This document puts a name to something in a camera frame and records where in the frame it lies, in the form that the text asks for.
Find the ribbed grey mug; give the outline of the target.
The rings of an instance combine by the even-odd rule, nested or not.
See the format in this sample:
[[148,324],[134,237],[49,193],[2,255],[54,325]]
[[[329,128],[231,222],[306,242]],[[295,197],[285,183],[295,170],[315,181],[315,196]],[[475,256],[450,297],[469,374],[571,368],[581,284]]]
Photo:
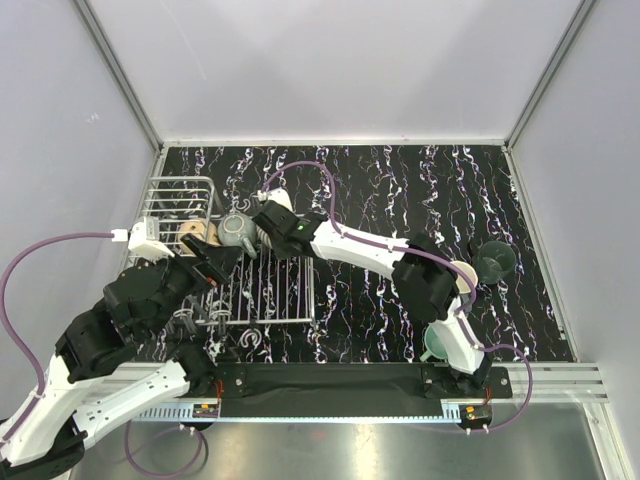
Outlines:
[[271,239],[266,231],[264,231],[261,227],[256,227],[256,234],[263,245],[265,245],[269,249],[273,248]]

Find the tan ceramic mug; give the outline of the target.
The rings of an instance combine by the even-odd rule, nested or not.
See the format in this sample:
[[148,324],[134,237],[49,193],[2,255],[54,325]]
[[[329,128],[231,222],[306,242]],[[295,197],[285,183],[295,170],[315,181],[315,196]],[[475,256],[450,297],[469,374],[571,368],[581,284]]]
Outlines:
[[188,234],[191,234],[210,245],[221,245],[217,233],[217,227],[211,222],[204,220],[189,220],[182,223],[177,233],[178,241],[182,242],[182,239]]

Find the grey glazed mug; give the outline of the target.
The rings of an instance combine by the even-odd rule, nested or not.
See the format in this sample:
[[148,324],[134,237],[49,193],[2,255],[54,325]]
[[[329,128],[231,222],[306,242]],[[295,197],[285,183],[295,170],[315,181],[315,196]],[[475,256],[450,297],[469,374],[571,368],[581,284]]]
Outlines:
[[224,216],[218,224],[217,236],[223,246],[240,247],[251,259],[258,257],[256,225],[249,216],[243,213]]

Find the mint green mug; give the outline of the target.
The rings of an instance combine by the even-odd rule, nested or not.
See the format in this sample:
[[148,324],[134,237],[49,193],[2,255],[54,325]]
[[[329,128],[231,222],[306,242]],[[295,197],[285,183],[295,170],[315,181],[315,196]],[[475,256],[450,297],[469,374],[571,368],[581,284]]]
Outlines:
[[430,325],[424,333],[423,345],[424,352],[420,356],[421,362],[426,362],[429,359],[436,359],[439,361],[448,359],[446,349],[432,325]]

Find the dark mug cream interior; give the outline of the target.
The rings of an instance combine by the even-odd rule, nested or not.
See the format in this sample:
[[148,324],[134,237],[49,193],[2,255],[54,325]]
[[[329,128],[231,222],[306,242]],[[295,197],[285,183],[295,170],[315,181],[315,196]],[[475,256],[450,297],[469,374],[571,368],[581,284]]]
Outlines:
[[478,276],[475,269],[467,262],[455,260],[451,264],[455,267],[456,286],[459,292],[461,304],[464,305],[471,299],[478,285]]

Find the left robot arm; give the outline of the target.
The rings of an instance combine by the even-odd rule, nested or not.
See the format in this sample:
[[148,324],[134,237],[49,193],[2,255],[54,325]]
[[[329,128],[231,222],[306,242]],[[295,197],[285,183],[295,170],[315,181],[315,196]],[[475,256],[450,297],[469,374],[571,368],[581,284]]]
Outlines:
[[116,229],[141,264],[125,269],[103,289],[88,311],[76,316],[42,368],[6,315],[1,322],[28,358],[37,385],[16,413],[1,423],[1,476],[55,479],[72,469],[99,439],[150,406],[190,394],[203,397],[219,382],[208,355],[182,345],[175,358],[145,379],[93,403],[85,399],[145,342],[155,338],[192,295],[229,282],[243,253],[236,246],[213,246],[192,234],[182,256],[156,239]]

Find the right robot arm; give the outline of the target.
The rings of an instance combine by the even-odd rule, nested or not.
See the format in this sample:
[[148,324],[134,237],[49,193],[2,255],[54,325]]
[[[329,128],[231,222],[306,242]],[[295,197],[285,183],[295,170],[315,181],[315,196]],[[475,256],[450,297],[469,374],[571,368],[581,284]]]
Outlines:
[[465,397],[489,384],[491,359],[464,312],[457,281],[469,276],[436,253],[426,235],[388,238],[348,228],[322,214],[296,215],[283,200],[262,198],[253,216],[259,237],[281,259],[310,257],[347,263],[392,281],[414,322],[427,323],[443,345],[446,382]]

